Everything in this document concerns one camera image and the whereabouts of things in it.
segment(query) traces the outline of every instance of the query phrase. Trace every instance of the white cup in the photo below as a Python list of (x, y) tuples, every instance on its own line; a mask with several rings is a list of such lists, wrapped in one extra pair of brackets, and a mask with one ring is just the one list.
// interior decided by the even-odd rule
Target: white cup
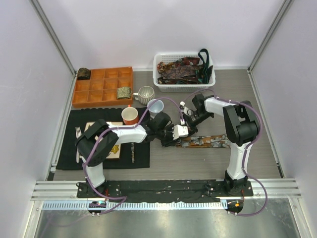
[(164, 103), (161, 100), (156, 101), (151, 105), (151, 107), (149, 107), (149, 105), (155, 100), (156, 99), (152, 99), (148, 102), (148, 108), (152, 118), (154, 118), (158, 113), (160, 113), (164, 109)]

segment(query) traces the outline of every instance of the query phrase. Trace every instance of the orange mug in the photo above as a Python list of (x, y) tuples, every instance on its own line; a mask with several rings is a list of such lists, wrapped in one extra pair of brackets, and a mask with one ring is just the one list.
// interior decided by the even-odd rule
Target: orange mug
[(138, 123), (139, 121), (138, 110), (133, 107), (123, 109), (121, 112), (121, 116), (124, 124), (126, 125), (133, 125)]

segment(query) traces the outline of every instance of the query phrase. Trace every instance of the mug handle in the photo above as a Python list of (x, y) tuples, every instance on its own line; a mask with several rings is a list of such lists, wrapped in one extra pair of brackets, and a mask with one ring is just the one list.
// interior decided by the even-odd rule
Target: mug handle
[(132, 97), (134, 97), (135, 100), (139, 100), (139, 94), (138, 93), (133, 93)]

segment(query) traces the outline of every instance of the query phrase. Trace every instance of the striped mug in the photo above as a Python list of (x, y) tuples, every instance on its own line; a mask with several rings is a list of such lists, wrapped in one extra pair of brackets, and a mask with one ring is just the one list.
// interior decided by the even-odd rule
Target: striped mug
[(135, 100), (138, 100), (141, 104), (147, 105), (150, 100), (155, 98), (154, 89), (150, 86), (144, 86), (139, 89), (139, 92), (132, 94)]

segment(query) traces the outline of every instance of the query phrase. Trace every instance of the gray wooden tabletop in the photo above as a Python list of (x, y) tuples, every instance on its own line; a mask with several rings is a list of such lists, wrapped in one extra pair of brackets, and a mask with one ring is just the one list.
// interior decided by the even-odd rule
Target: gray wooden tabletop
[[(259, 111), (256, 98), (246, 70), (216, 70), (216, 84), (213, 90), (225, 99), (243, 101), (249, 100)], [(161, 92), (153, 84), (152, 72), (133, 73), (133, 91), (137, 92), (142, 86), (154, 88), (156, 98), (170, 97), (177, 103), (189, 93)], [(195, 109), (191, 99), (188, 107)], [(132, 106), (143, 107), (134, 100)], [(179, 123), (179, 114), (174, 104), (164, 101), (164, 112), (170, 115), (175, 124)], [(205, 120), (198, 125), (196, 135), (217, 135), (225, 133), (223, 118), (215, 117)], [(104, 170), (106, 179), (222, 179), (229, 165), (230, 149), (226, 148), (163, 148), (159, 140), (151, 142), (150, 168), (132, 170)], [(276, 161), (271, 150), (266, 131), (260, 140), (252, 147), (248, 172), (257, 178), (280, 178)], [(56, 170), (54, 180), (83, 180), (82, 171)]]

